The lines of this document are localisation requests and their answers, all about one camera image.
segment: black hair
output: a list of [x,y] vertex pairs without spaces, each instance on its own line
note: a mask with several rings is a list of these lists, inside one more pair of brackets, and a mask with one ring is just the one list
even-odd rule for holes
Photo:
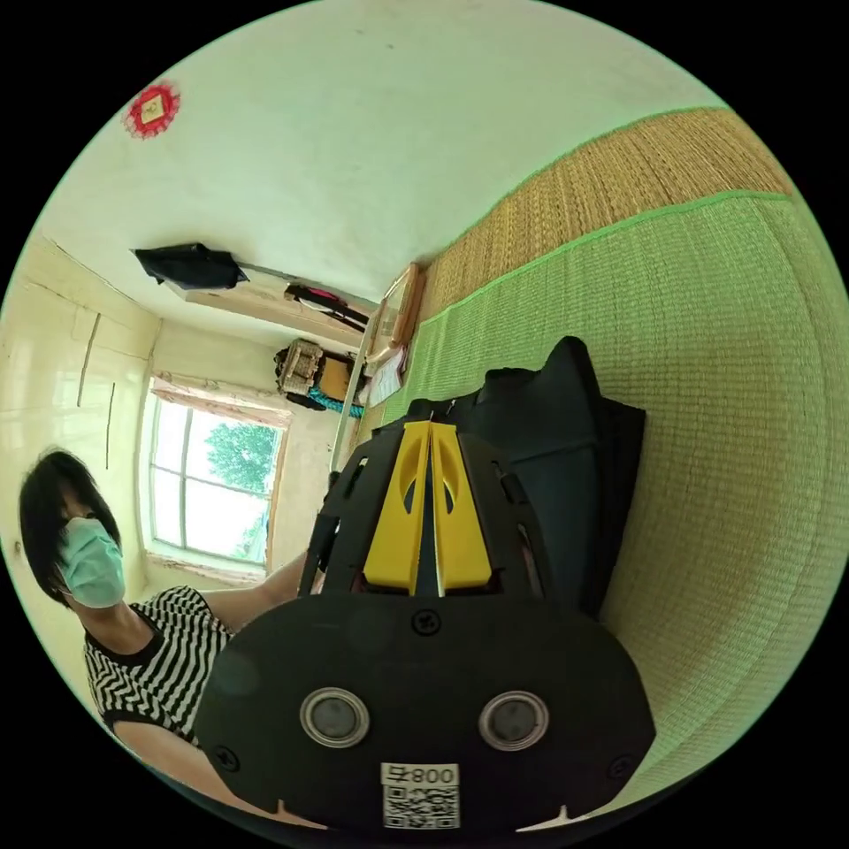
[[118,547],[121,536],[115,517],[82,460],[67,451],[54,449],[43,455],[27,474],[18,498],[24,553],[38,585],[51,599],[69,608],[62,593],[67,590],[60,571],[61,548],[68,522],[64,513],[63,486],[91,510],[91,515],[100,521]]

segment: striped shirt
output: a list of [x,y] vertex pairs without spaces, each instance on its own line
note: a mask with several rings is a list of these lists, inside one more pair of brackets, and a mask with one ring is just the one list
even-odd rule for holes
[[88,687],[110,730],[117,722],[160,725],[198,745],[195,716],[212,662],[233,634],[188,586],[130,607],[153,630],[136,654],[114,654],[86,637]]

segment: red paper cutting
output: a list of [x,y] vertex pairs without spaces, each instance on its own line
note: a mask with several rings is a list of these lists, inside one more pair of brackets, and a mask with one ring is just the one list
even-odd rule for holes
[[138,139],[149,139],[168,129],[180,109],[180,92],[173,83],[148,86],[133,100],[124,116],[127,131]]

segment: woven mat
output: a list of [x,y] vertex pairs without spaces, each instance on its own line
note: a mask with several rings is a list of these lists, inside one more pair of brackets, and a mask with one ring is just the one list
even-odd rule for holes
[[603,618],[658,738],[608,809],[731,746],[809,647],[849,551],[849,302],[805,205],[727,193],[582,236],[424,322],[408,383],[448,398],[566,334],[647,410]]
[[[604,226],[720,192],[790,195],[792,186],[734,112],[655,115],[589,141],[533,174],[427,269],[419,322],[491,280]],[[384,406],[366,410],[360,440]]]

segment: surgical mask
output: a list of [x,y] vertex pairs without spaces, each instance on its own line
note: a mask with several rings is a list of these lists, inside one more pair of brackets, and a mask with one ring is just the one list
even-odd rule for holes
[[65,527],[61,569],[71,595],[87,608],[111,608],[124,598],[121,550],[97,519],[74,518]]

